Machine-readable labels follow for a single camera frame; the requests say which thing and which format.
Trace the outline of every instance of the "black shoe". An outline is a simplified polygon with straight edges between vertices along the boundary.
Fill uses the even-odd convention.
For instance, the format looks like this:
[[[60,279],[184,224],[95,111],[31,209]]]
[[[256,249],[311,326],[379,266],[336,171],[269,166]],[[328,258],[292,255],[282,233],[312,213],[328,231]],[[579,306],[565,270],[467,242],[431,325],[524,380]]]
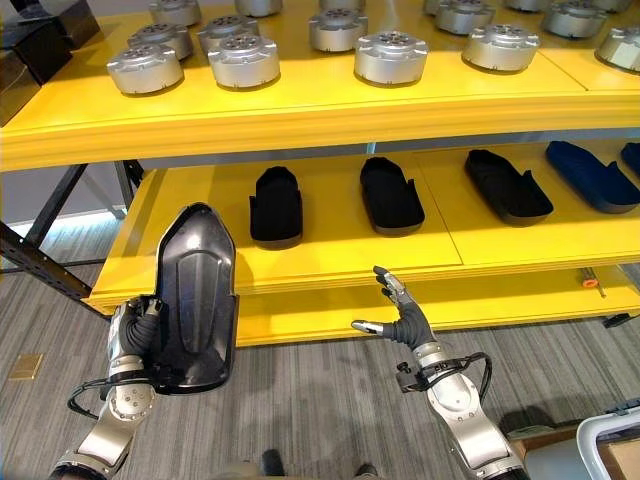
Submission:
[[[282,457],[280,457],[280,452],[275,448],[265,451],[260,460],[260,470],[265,477],[285,476]]]
[[[356,477],[359,475],[375,475],[377,477],[378,471],[376,470],[376,467],[374,467],[370,463],[363,463],[362,465],[360,465],[360,468],[356,472]]]

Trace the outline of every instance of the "yellow shelf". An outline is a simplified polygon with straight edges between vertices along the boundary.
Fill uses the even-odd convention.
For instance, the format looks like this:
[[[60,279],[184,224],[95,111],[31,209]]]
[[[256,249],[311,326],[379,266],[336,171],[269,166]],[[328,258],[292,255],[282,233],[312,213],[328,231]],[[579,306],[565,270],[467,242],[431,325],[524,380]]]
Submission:
[[[353,75],[351,53],[312,51],[306,20],[316,2],[291,1],[282,14],[260,20],[262,32],[279,46],[282,77],[276,84],[250,92],[221,89],[196,48],[184,63],[182,84],[162,94],[130,98],[115,88],[105,64],[150,17],[101,18],[102,34],[74,52],[74,59],[2,128],[0,171],[505,130],[640,125],[637,77],[599,62],[585,65],[585,44],[560,45],[567,55],[561,64],[552,56],[557,45],[548,49],[543,44],[522,73],[484,73],[460,60],[464,38],[437,31],[433,19],[421,14],[421,4],[396,2],[396,26],[424,38],[432,50],[422,80],[404,88],[362,83]],[[385,23],[384,5],[368,5],[371,31]],[[207,7],[204,18],[229,11]],[[636,3],[615,18],[627,22],[639,12]],[[495,20],[526,23],[536,18],[500,7]],[[193,27],[192,35],[199,28]],[[583,76],[597,79],[597,88],[580,80]]]
[[[640,187],[640,179],[620,158],[625,140],[574,142],[603,163],[618,160],[627,177]],[[424,179],[438,204],[451,238],[467,268],[496,271],[529,270],[532,264],[557,268],[640,260],[640,208],[625,214],[606,214],[588,206],[545,159],[547,144],[492,145],[492,152],[507,158],[521,173],[533,177],[554,205],[542,223],[507,227],[489,210],[464,169],[469,149],[416,153]]]
[[[608,163],[624,141],[578,144]],[[154,170],[87,302],[108,312],[153,292],[158,242],[183,206],[197,201],[220,212],[236,242],[241,295],[367,285],[374,264],[405,281],[424,281],[639,261],[640,208],[622,215],[591,209],[547,163],[544,147],[489,147],[518,169],[531,168],[554,203],[547,220],[527,228],[501,223],[484,205],[464,173],[467,148],[389,154],[416,180],[427,214],[418,232],[400,238],[382,237],[369,224],[359,188],[365,155],[287,161],[303,195],[304,234],[300,245],[281,251],[262,250],[249,235],[248,197],[275,163]]]
[[[540,23],[544,14],[518,14],[507,9],[501,11],[501,21],[518,23],[540,34],[540,53],[556,66],[592,92],[638,91],[640,77],[637,74],[604,65],[594,55],[594,50],[612,27],[627,27],[640,23],[640,2],[636,2],[624,13],[609,14],[609,18],[598,35],[585,39],[568,39],[542,31]]]
[[[434,330],[593,317],[640,310],[640,294],[617,267],[595,269],[606,298],[580,286],[578,272],[409,284]],[[239,346],[354,337],[356,319],[389,322],[398,314],[377,287],[337,288],[240,298]]]
[[[225,222],[237,248],[235,286],[240,294],[303,290],[316,285],[367,282],[372,262],[400,273],[459,265],[434,200],[410,153],[393,157],[416,188],[428,221],[403,238],[377,235],[360,194],[365,156],[288,161],[303,196],[303,242],[268,251],[249,234],[249,195],[266,168],[276,163],[236,164],[154,170],[142,182],[121,227],[90,302],[115,306],[155,286],[157,245],[185,205],[205,202]]]

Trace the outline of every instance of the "gray carpet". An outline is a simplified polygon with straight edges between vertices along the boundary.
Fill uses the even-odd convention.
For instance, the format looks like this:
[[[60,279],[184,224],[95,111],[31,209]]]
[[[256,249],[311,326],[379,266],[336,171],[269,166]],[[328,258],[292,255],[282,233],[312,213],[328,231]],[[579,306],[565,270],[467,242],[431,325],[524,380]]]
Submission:
[[[102,254],[116,224],[48,240],[63,256]],[[99,267],[74,272],[93,282]],[[66,409],[70,389],[104,375],[104,321],[24,274],[0,283],[0,443],[8,480],[46,478],[91,421]],[[640,322],[605,330],[599,319],[448,332],[453,353],[494,360],[485,409],[505,430],[600,413],[640,396]],[[10,382],[20,352],[43,352],[33,382]],[[363,461],[388,479],[463,478],[424,394],[398,390],[395,365],[410,352],[369,339],[237,351],[223,388],[160,397],[118,478],[205,480],[238,459],[278,448],[289,473],[350,478]],[[479,381],[479,367],[470,376]]]

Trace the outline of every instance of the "electrical floor outlet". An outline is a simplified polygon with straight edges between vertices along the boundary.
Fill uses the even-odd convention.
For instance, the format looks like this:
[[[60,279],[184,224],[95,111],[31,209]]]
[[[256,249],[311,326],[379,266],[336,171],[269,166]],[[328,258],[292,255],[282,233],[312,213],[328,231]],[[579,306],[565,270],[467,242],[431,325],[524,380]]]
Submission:
[[[9,373],[9,380],[34,380],[42,363],[42,353],[21,353]]]

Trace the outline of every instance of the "black cable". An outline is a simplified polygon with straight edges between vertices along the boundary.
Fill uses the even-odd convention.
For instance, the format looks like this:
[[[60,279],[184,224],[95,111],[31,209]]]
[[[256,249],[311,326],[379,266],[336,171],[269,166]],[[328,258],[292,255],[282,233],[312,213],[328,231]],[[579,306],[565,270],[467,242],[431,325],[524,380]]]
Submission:
[[[491,376],[493,374],[493,363],[491,362],[491,357],[484,352],[476,352],[467,357],[452,358],[450,360],[447,360],[447,362],[451,362],[456,365],[452,366],[448,370],[445,370],[444,373],[436,377],[432,382],[426,382],[423,389],[429,390],[445,378],[450,377],[451,375],[454,375],[456,373],[464,372],[471,366],[472,363],[478,360],[484,360],[484,372],[482,373],[482,383],[480,384],[479,390],[480,403],[482,404],[487,395],[487,391],[489,390],[489,386],[491,385]]]
[[[87,408],[82,408],[78,402],[77,397],[86,392],[87,390],[92,390],[96,388],[102,387],[122,387],[124,385],[132,385],[135,383],[151,383],[151,379],[149,378],[128,378],[125,380],[118,380],[115,382],[110,382],[106,378],[98,378],[96,380],[89,380],[88,382],[84,382],[78,386],[76,386],[72,391],[69,399],[67,400],[67,407],[75,413],[79,413],[80,415],[84,415],[85,417],[93,418],[94,420],[98,420],[98,416],[91,413],[91,410]]]

